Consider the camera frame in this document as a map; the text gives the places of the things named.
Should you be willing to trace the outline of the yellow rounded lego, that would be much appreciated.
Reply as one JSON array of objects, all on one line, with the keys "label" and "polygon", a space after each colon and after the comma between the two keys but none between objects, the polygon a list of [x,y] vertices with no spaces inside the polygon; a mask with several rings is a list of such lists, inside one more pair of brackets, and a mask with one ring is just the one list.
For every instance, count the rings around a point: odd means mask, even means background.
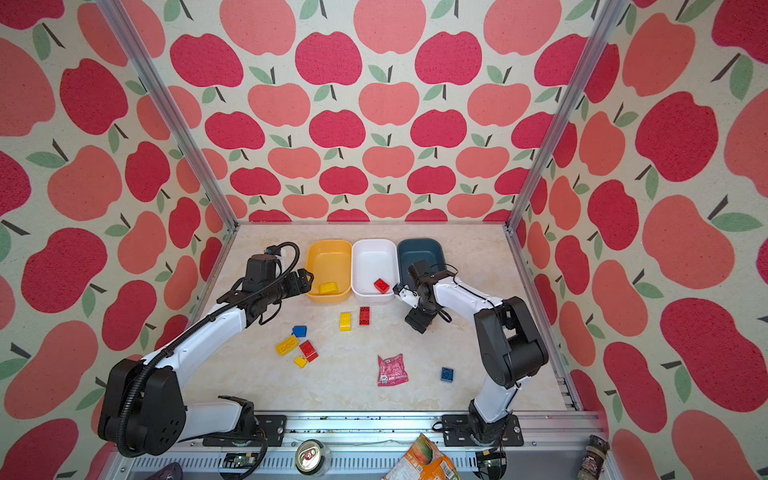
[{"label": "yellow rounded lego", "polygon": [[336,295],[339,293],[339,287],[336,282],[325,282],[319,285],[318,287],[318,294],[319,295]]},{"label": "yellow rounded lego", "polygon": [[350,312],[340,314],[339,329],[341,332],[349,332],[352,329],[352,315]]}]

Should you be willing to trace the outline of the yellow plastic bin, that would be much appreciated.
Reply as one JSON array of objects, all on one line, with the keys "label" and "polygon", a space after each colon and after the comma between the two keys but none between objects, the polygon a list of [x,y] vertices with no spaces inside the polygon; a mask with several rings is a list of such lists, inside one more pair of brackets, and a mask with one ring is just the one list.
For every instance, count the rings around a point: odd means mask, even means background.
[{"label": "yellow plastic bin", "polygon": [[[306,270],[314,275],[309,299],[317,304],[335,304],[351,295],[352,244],[346,240],[320,240],[313,243],[307,254]],[[322,294],[320,286],[335,283],[338,291]]]}]

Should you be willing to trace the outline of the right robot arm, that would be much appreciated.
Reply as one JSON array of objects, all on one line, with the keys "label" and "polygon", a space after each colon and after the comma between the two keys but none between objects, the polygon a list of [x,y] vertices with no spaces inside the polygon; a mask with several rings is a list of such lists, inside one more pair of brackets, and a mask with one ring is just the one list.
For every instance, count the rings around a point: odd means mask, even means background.
[{"label": "right robot arm", "polygon": [[414,287],[394,287],[394,294],[410,306],[405,322],[423,334],[437,316],[447,322],[446,309],[474,322],[482,365],[487,377],[468,406],[473,441],[481,446],[500,441],[511,415],[511,404],[523,380],[538,373],[549,354],[529,307],[519,297],[502,299],[481,292],[449,270],[425,260],[408,267]]}]

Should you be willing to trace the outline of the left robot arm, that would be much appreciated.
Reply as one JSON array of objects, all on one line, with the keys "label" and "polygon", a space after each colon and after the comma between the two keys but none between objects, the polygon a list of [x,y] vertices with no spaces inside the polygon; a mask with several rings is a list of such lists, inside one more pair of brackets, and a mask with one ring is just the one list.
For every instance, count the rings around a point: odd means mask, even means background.
[{"label": "left robot arm", "polygon": [[160,455],[181,440],[255,437],[253,404],[234,396],[187,404],[182,387],[206,360],[280,301],[309,293],[314,275],[284,272],[254,293],[234,291],[227,301],[164,347],[110,371],[97,434],[127,458]]}]

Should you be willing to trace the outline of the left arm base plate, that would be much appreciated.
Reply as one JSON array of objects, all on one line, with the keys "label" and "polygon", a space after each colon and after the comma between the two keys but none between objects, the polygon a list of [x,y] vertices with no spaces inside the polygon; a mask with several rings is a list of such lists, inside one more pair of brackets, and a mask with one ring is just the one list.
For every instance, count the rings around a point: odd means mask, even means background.
[{"label": "left arm base plate", "polygon": [[280,447],[286,430],[286,415],[244,414],[233,430],[203,437],[206,447]]}]

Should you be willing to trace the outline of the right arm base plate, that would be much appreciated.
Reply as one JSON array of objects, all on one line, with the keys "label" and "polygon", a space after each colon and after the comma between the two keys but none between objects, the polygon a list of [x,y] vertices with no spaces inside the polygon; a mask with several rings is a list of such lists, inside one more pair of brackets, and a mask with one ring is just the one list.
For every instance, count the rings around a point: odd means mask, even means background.
[{"label": "right arm base plate", "polygon": [[494,423],[479,416],[444,415],[433,425],[448,447],[522,447],[525,443],[519,420],[507,415]]}]

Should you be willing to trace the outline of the dark teal plastic bin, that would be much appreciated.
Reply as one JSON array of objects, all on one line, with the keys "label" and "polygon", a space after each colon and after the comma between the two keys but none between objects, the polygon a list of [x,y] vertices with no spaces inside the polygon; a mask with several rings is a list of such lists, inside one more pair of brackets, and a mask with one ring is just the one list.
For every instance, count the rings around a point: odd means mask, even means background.
[{"label": "dark teal plastic bin", "polygon": [[411,238],[397,245],[400,282],[415,288],[408,267],[419,260],[426,260],[432,268],[445,268],[445,256],[441,244],[432,238]]}]

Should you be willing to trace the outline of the white plastic bin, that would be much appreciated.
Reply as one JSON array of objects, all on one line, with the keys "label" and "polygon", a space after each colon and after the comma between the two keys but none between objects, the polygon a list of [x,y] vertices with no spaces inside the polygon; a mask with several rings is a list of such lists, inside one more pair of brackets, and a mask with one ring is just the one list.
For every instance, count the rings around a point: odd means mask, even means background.
[{"label": "white plastic bin", "polygon": [[[383,279],[391,289],[379,293],[374,282]],[[352,246],[351,288],[361,302],[383,303],[393,300],[392,288],[400,281],[396,245],[388,239],[362,239]]]}]

